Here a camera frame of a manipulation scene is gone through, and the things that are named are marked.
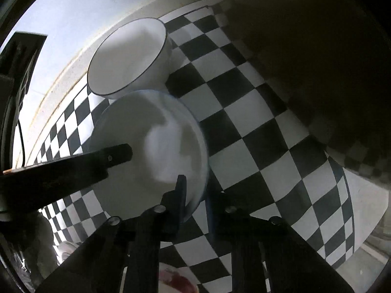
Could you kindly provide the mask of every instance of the floor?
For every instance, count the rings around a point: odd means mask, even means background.
[[[204,131],[208,184],[252,216],[283,217],[337,268],[358,248],[344,170],[265,82],[244,43],[228,39],[229,3],[164,16],[174,44],[167,90]],[[85,86],[51,129],[35,163],[86,152],[93,126],[109,105]],[[91,188],[48,205],[42,214],[56,245],[84,241],[109,216]],[[173,243],[162,243],[160,260],[181,268],[202,293],[232,291],[230,250],[210,238],[204,202]]]

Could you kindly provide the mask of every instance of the white tile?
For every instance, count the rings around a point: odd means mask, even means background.
[[[212,42],[215,43],[218,47],[222,47],[231,42],[221,28],[216,28],[212,31],[209,31],[205,35],[210,38]]]
[[[233,62],[219,48],[197,58],[192,63],[206,82],[235,68]]]
[[[324,247],[324,246],[318,250],[318,254],[319,254],[323,259],[326,259],[326,251],[325,251],[325,247]]]
[[[68,119],[65,121],[66,137],[69,138],[71,134],[76,130],[76,128],[77,128],[76,113],[72,112],[71,115],[68,117]]]
[[[340,207],[333,215],[320,226],[323,242],[326,243],[344,225],[342,208]]]
[[[80,104],[88,97],[88,94],[87,94],[87,87],[84,87],[80,92],[79,94],[75,97],[75,100],[74,100],[74,106],[75,106],[75,110],[78,106],[80,106]]]
[[[243,55],[245,59],[249,59],[254,55],[254,53],[248,49],[242,40],[233,41],[232,44],[237,48],[237,50]]]
[[[352,217],[345,224],[345,237],[349,237],[353,233],[353,219]]]
[[[86,231],[87,236],[91,236],[96,230],[94,222],[92,221],[91,218],[88,218],[85,221],[82,221],[81,224],[84,227],[84,230]]]
[[[71,204],[66,208],[66,211],[68,212],[69,218],[71,219],[71,222],[73,225],[76,225],[80,222],[79,215],[77,214],[77,211],[75,209],[75,205]]]
[[[55,216],[53,205],[49,204],[47,207],[48,207],[48,210],[49,210],[50,218],[53,218]]]
[[[189,14],[186,14],[185,17],[189,21],[194,22],[194,21],[202,19],[203,17],[206,17],[211,14],[212,14],[212,12],[208,8],[202,8],[202,9],[196,10],[194,12],[191,12]]]
[[[53,138],[53,141],[50,144],[50,149],[52,150],[52,156],[55,157],[59,149],[57,136]]]
[[[232,261],[231,254],[226,254],[220,257],[220,261],[223,263],[229,274],[232,274]]]
[[[175,248],[188,266],[217,258],[216,252],[205,236],[175,244]]]
[[[59,212],[55,217],[57,218],[60,229],[61,230],[65,229],[66,228],[65,221],[61,213]]]
[[[190,283],[193,284],[200,284],[200,281],[198,281],[197,277],[194,275],[194,273],[191,271],[191,269],[188,266],[184,266],[182,268],[178,268],[178,273],[188,279]]]
[[[90,93],[88,95],[89,110],[92,112],[103,100],[104,98],[100,95]]]
[[[275,203],[270,204],[264,208],[258,209],[250,215],[264,220],[269,220],[269,218],[273,216],[281,217],[280,211],[278,210],[277,205]]]
[[[229,24],[228,18],[224,13],[216,14],[215,19],[219,27],[224,27]]]
[[[261,174],[274,201],[286,196],[302,179],[289,151],[261,170]]]
[[[354,145],[348,150],[347,155],[359,162],[362,162],[367,151],[367,147],[363,146],[359,141],[356,141]]]
[[[278,115],[276,121],[288,148],[295,146],[309,135],[307,128],[291,110]]]
[[[337,183],[337,188],[339,193],[339,199],[341,200],[342,205],[348,198],[348,190],[346,188],[345,178],[343,176]]]
[[[91,217],[103,212],[103,209],[95,196],[94,191],[89,191],[83,196],[83,201]]]
[[[198,227],[200,227],[203,234],[207,234],[209,232],[208,229],[208,219],[206,217],[206,207],[205,201],[202,201],[197,209],[193,213],[193,218],[197,223]]]
[[[329,265],[333,265],[336,263],[344,254],[346,253],[346,243],[342,242],[342,244],[335,249],[331,254],[326,257],[326,261]]]
[[[61,114],[60,118],[58,118],[55,126],[57,128],[57,132],[61,130],[61,128],[63,127],[64,125],[64,122],[65,122],[65,115],[64,114]]]
[[[172,32],[170,34],[170,38],[175,42],[175,44],[181,46],[202,34],[202,31],[198,27],[196,27],[193,23],[190,23]]]
[[[230,104],[224,110],[242,137],[273,119],[273,113],[256,89]]]
[[[211,156],[209,162],[223,189],[259,171],[243,140]]]
[[[249,62],[245,62],[238,66],[240,72],[246,77],[254,87],[258,87],[263,84],[265,80],[258,73],[258,71]]]
[[[222,109],[221,104],[207,84],[188,92],[181,98],[181,101],[198,121],[202,121]]]
[[[60,211],[63,211],[63,210],[66,208],[63,199],[59,199],[59,200],[57,201],[57,206],[58,206],[58,209],[59,209]]]
[[[303,178],[303,182],[313,204],[337,184],[328,161]]]
[[[61,230],[58,231],[58,235],[60,236],[61,241],[66,241],[66,238]]]
[[[315,211],[311,206],[302,217],[292,225],[292,228],[304,239],[308,240],[319,228]]]
[[[72,199],[73,202],[77,201],[80,198],[81,198],[81,192],[80,191],[77,191],[77,192],[71,194],[71,199]]]
[[[83,144],[90,137],[93,129],[94,124],[92,122],[92,115],[89,114],[77,127],[77,130],[79,131],[80,144]]]
[[[60,149],[60,157],[66,157],[66,156],[70,156],[70,153],[69,153],[69,147],[68,147],[68,141],[65,141]]]
[[[73,240],[73,242],[77,243],[77,242],[81,242],[80,238],[79,238],[79,235],[77,234],[76,232],[76,229],[74,226],[70,226],[68,228],[68,232]]]
[[[217,280],[204,283],[203,286],[209,293],[228,293],[232,291],[232,277],[227,276]]]
[[[349,250],[346,251],[346,256],[345,256],[346,260],[349,259],[352,256],[352,254],[353,254],[353,247],[349,248]]]
[[[190,63],[190,60],[186,57],[183,51],[179,47],[174,48],[170,57],[170,72],[173,73],[188,63]]]

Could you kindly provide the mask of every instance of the bowl rim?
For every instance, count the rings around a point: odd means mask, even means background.
[[[140,20],[145,20],[145,19],[152,19],[152,20],[159,21],[161,24],[163,24],[163,27],[164,27],[164,30],[165,30],[165,35],[166,35],[166,36],[165,36],[165,38],[164,38],[164,43],[163,43],[162,47],[160,48],[158,54],[155,56],[154,60],[148,65],[147,68],[144,69],[144,71],[143,71],[142,73],[140,73],[136,78],[134,78],[132,81],[130,81],[129,83],[127,83],[124,87],[122,87],[122,88],[120,88],[120,89],[118,89],[118,90],[116,90],[116,91],[113,91],[112,93],[108,93],[108,94],[99,94],[99,93],[96,93],[95,91],[93,91],[92,88],[91,88],[90,85],[89,85],[88,76],[89,76],[89,69],[90,69],[90,67],[91,67],[91,63],[92,63],[92,61],[94,60],[94,57],[95,57],[96,53],[98,52],[99,48],[102,46],[102,44],[103,44],[104,42],[106,42],[106,40],[107,40],[111,35],[113,35],[115,32],[117,32],[120,28],[122,28],[122,27],[124,27],[124,26],[126,26],[126,25],[128,25],[128,24],[130,24],[130,23],[133,23],[133,22],[135,22],[135,21],[140,21]],[[88,85],[89,89],[91,90],[91,92],[92,92],[93,94],[99,95],[99,96],[101,96],[101,97],[107,97],[107,96],[109,96],[109,95],[113,95],[113,94],[115,94],[115,93],[118,93],[119,91],[125,89],[125,88],[126,88],[127,86],[129,86],[131,83],[133,83],[134,81],[136,81],[136,80],[137,80],[138,78],[140,78],[140,77],[148,70],[148,68],[150,68],[150,67],[152,66],[152,64],[158,59],[159,55],[162,53],[163,49],[165,48],[165,46],[166,46],[166,44],[167,44],[168,35],[169,35],[169,34],[168,34],[168,31],[167,31],[167,28],[166,28],[166,25],[164,24],[164,22],[163,22],[161,19],[157,19],[157,18],[155,18],[155,17],[141,17],[141,18],[139,18],[139,19],[135,19],[135,20],[132,20],[132,21],[130,21],[130,22],[128,22],[128,23],[125,23],[124,25],[121,25],[120,27],[118,27],[117,29],[115,29],[113,32],[111,32],[111,33],[109,34],[109,36],[107,36],[107,37],[100,43],[100,45],[99,45],[98,48],[96,49],[94,55],[92,56],[92,58],[91,58],[91,60],[90,60],[90,62],[89,62],[89,64],[88,64],[88,69],[87,69],[87,85]]]
[[[205,182],[203,184],[203,190],[200,194],[200,197],[199,199],[197,199],[197,201],[195,202],[195,206],[194,208],[191,210],[191,213],[189,212],[190,210],[188,210],[188,205],[190,204],[190,202],[188,204],[185,205],[185,215],[183,217],[183,222],[186,222],[191,216],[192,214],[197,210],[198,206],[200,205],[200,203],[204,200],[205,198],[205,195],[206,195],[206,189],[207,189],[207,186],[208,186],[208,182],[209,182],[209,177],[210,177],[210,164],[209,164],[209,150],[208,150],[208,144],[206,142],[206,138],[205,138],[205,134],[204,132],[202,131],[202,128],[201,128],[201,124],[200,122],[197,120],[197,118],[195,117],[195,115],[193,114],[193,112],[191,112],[191,110],[181,101],[179,100],[178,98],[175,98],[173,95],[171,95],[170,93],[165,93],[163,91],[160,91],[160,90],[155,90],[155,89],[140,89],[140,90],[135,90],[135,91],[131,91],[129,93],[127,93],[126,95],[123,95],[122,97],[118,98],[116,101],[114,101],[112,104],[110,104],[102,113],[101,115],[99,116],[98,118],[98,121],[97,123],[99,122],[99,120],[101,119],[101,117],[107,113],[107,111],[109,110],[109,108],[112,106],[112,105],[115,105],[117,101],[121,100],[122,98],[124,97],[128,97],[128,96],[131,96],[133,95],[134,93],[159,93],[161,95],[165,95],[167,97],[170,97],[172,99],[174,99],[179,105],[183,106],[185,108],[185,110],[187,110],[189,112],[189,114],[193,117],[195,123],[198,125],[199,129],[200,129],[200,133],[201,133],[201,144],[205,147],[205,151],[206,151],[206,164],[205,164],[205,167],[206,167],[206,175],[205,175]],[[90,138],[92,137],[92,135],[94,134],[95,132],[95,125],[94,125],[94,129],[92,130],[92,133],[90,135]],[[87,144],[87,152],[91,152],[91,140],[89,139],[88,140],[88,144]]]

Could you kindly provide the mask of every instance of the white wall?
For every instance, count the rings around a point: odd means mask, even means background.
[[[37,0],[25,12],[0,49],[15,31],[48,35],[20,114],[24,135],[28,135],[44,96],[82,48],[128,12],[149,1],[152,0]],[[18,145],[16,131],[14,150],[19,150]]]

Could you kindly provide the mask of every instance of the black and white tile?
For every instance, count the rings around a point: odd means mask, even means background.
[[[253,52],[227,33],[229,6],[223,0],[166,23],[176,45],[166,87],[200,122],[210,154],[208,187],[224,191],[254,217],[283,217],[336,268],[354,251],[343,169],[309,135],[273,80],[265,81]],[[109,105],[84,87],[51,129],[36,162],[86,152],[93,126]],[[90,188],[46,206],[42,214],[55,244],[83,242],[109,217]],[[177,239],[162,243],[160,260],[187,272],[202,292],[228,293],[230,252],[229,244],[210,238],[202,202]]]

